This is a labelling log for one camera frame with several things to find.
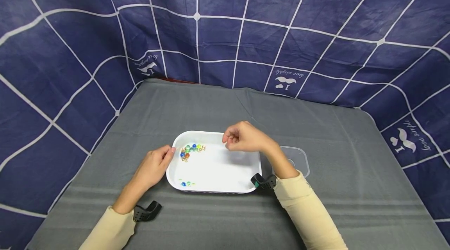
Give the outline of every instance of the gray fabric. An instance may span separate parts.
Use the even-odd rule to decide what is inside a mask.
[[[148,150],[188,130],[223,132],[249,120],[308,156],[308,182],[349,249],[449,249],[371,118],[363,111],[249,89],[142,83],[29,249],[77,249]],[[261,158],[264,173],[270,172]],[[301,239],[273,193],[184,193],[165,178],[140,204],[157,219],[139,223],[125,249],[298,249]]]

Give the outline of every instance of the right hand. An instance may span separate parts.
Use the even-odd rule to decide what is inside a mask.
[[[222,142],[226,142],[227,149],[241,152],[266,152],[271,147],[278,147],[274,140],[248,121],[229,126],[222,137]]]

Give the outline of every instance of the navy blue backdrop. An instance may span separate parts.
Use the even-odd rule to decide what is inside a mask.
[[[0,249],[150,76],[370,114],[450,240],[450,0],[0,0]]]

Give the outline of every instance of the sleeve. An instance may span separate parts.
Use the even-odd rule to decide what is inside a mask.
[[[303,174],[277,179],[275,194],[308,250],[348,250],[328,211]]]
[[[134,234],[134,211],[118,214],[109,206],[86,238],[80,250],[119,250]]]

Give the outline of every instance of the black wrist device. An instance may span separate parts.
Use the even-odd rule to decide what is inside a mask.
[[[151,221],[156,217],[156,215],[158,215],[158,213],[161,211],[161,208],[161,204],[156,201],[152,201],[146,209],[142,208],[139,205],[136,205],[136,207],[134,208],[133,220]]]
[[[270,175],[267,179],[264,179],[260,173],[256,173],[250,180],[256,188],[261,189],[273,189],[277,185],[277,177],[275,175]]]

